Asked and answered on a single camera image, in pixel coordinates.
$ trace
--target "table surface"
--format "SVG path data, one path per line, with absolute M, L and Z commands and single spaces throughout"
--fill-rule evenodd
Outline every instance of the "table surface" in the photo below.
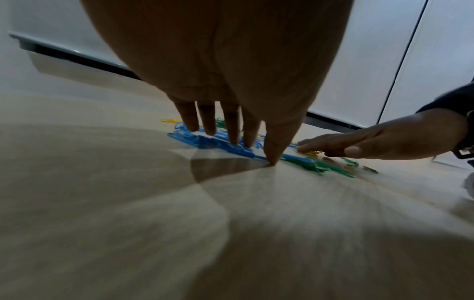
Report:
M 318 176 L 168 138 L 164 97 L 0 96 L 2 299 L 474 299 L 468 170 Z

